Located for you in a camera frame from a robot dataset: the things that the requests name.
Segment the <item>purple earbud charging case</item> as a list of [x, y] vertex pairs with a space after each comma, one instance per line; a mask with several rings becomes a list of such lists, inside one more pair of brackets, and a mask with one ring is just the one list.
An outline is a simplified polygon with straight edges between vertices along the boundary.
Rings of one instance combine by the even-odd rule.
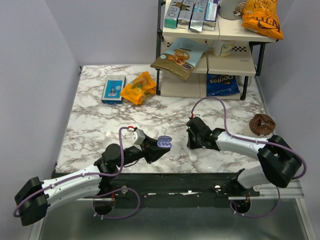
[[159, 148], [170, 149], [172, 147], [171, 141], [172, 141], [172, 138], [170, 136], [161, 135], [157, 139], [157, 146]]

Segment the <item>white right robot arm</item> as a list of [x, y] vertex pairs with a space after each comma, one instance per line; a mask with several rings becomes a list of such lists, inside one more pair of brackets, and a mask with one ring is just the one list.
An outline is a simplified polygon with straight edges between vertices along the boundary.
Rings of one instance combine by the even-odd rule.
[[278, 188], [286, 188], [303, 164], [278, 135], [261, 140], [231, 135], [223, 128], [211, 130], [199, 117], [190, 118], [186, 126], [187, 147], [191, 150], [227, 151], [259, 161], [259, 166], [239, 170], [227, 184], [236, 196], [243, 195], [254, 186], [268, 183]]

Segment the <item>white earbud case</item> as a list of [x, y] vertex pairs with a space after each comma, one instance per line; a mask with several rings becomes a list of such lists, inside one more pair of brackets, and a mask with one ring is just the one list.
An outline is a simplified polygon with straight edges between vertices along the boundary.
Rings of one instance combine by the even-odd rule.
[[188, 155], [191, 162], [195, 162], [198, 160], [197, 153], [193, 149], [188, 150]]

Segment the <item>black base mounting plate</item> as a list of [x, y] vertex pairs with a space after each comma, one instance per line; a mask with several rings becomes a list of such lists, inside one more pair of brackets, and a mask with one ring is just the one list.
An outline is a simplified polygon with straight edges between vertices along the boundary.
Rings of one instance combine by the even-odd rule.
[[115, 207], [135, 208], [227, 208], [228, 195], [244, 191], [231, 191], [228, 183], [234, 173], [122, 173], [113, 179], [104, 177], [99, 194], [121, 188], [133, 189], [114, 194]]

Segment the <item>blue Doritos bag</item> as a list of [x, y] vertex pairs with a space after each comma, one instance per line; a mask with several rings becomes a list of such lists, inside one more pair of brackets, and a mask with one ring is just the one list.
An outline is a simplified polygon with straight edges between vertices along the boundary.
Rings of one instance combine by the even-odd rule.
[[206, 96], [230, 96], [239, 94], [240, 90], [235, 75], [210, 74], [206, 75]]

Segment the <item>orange snack bag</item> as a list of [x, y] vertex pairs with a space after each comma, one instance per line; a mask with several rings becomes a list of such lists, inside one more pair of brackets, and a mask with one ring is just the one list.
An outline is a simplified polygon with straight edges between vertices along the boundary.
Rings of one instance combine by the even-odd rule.
[[149, 72], [142, 72], [122, 89], [120, 96], [135, 105], [140, 105], [156, 94], [156, 86]]

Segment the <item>blue razor box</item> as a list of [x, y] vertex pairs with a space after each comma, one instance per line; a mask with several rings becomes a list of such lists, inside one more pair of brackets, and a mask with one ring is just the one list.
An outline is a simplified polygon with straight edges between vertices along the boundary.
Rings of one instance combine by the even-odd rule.
[[121, 104], [123, 102], [121, 91], [123, 90], [125, 83], [125, 75], [107, 75], [101, 96], [101, 102], [109, 105]]

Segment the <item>teal gold chip bag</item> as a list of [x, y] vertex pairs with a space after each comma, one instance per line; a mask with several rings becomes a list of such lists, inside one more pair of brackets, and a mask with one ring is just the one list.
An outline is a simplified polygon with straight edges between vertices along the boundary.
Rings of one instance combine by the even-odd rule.
[[150, 65], [151, 68], [168, 71], [186, 81], [193, 73], [201, 57], [211, 47], [189, 38], [178, 37], [168, 49]]

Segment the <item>black beige shelf rack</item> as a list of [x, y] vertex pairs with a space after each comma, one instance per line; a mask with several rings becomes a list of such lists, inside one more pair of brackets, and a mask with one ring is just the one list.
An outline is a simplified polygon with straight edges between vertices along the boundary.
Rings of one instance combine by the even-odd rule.
[[231, 100], [244, 100], [248, 81], [259, 76], [262, 70], [265, 47], [275, 39], [260, 35], [241, 26], [242, 20], [217, 18], [214, 31], [191, 32], [187, 29], [171, 29], [162, 26], [171, 2], [158, 1], [156, 56], [159, 57], [179, 37], [189, 38], [197, 43], [211, 45], [215, 40], [234, 41], [230, 55], [218, 57], [211, 51], [205, 52], [187, 81], [178, 79], [169, 72], [156, 74], [156, 93], [167, 97], [203, 98], [206, 96], [207, 74], [243, 76], [244, 86], [241, 93], [229, 96]]

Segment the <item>white mug on shelf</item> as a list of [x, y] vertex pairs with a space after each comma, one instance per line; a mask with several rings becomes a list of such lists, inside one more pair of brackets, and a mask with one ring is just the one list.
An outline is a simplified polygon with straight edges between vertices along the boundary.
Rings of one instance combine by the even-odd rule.
[[212, 44], [212, 54], [216, 57], [226, 57], [235, 45], [233, 40], [215, 40]]

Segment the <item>blue white box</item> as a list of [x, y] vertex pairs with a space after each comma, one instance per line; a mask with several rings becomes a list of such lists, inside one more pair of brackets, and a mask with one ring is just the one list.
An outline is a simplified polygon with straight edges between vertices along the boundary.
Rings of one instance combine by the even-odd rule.
[[217, 25], [217, 15], [219, 9], [219, 0], [208, 0], [205, 9], [203, 30], [214, 31]]

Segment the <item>teal toothpaste box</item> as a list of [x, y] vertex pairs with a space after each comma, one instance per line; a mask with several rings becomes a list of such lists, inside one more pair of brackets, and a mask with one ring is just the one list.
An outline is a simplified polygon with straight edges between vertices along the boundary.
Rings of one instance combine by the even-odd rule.
[[178, 25], [178, 17], [183, 5], [182, 0], [172, 0], [168, 5], [168, 10], [164, 18], [164, 27], [176, 29]]

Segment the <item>white printed cup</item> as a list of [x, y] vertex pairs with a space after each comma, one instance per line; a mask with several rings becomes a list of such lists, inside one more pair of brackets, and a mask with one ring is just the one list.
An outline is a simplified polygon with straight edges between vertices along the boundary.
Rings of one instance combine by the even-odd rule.
[[237, 20], [242, 17], [246, 0], [220, 0], [218, 14], [227, 20]]

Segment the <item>orange honey dijon chip bag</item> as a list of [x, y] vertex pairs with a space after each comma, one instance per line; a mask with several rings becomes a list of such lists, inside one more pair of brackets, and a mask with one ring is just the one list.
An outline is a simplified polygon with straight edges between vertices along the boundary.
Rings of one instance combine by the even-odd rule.
[[241, 26], [268, 38], [283, 40], [277, 3], [277, 0], [248, 0], [243, 10]]

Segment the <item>grey aluminium frame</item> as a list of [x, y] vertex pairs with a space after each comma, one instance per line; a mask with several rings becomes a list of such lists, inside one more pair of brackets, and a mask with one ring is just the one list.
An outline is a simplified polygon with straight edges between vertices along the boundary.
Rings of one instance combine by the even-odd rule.
[[[305, 194], [303, 192], [301, 183], [299, 180], [292, 180], [286, 188], [278, 188], [281, 199], [303, 199]], [[278, 199], [277, 187], [271, 183], [255, 185], [254, 187], [247, 189], [245, 192], [238, 195], [228, 195], [229, 200], [245, 200], [247, 193], [251, 200], [270, 200]]]

